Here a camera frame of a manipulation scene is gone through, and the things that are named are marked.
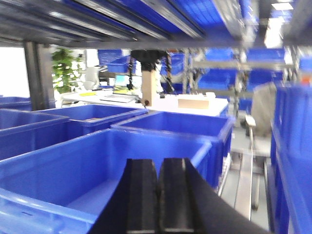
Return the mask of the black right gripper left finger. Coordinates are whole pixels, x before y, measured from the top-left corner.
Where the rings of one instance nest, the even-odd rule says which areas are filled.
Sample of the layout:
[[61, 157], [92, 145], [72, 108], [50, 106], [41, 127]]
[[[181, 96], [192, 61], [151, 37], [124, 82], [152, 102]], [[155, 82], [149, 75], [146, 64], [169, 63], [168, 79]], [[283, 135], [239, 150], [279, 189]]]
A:
[[150, 159], [128, 159], [113, 195], [88, 233], [155, 234], [157, 174]]

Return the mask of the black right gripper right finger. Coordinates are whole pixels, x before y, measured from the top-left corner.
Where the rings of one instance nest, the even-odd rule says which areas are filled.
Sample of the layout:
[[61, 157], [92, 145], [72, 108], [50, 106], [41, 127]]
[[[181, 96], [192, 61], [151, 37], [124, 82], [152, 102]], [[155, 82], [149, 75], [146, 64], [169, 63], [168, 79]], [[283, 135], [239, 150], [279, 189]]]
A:
[[221, 199], [187, 158], [164, 159], [159, 176], [162, 234], [266, 234]]

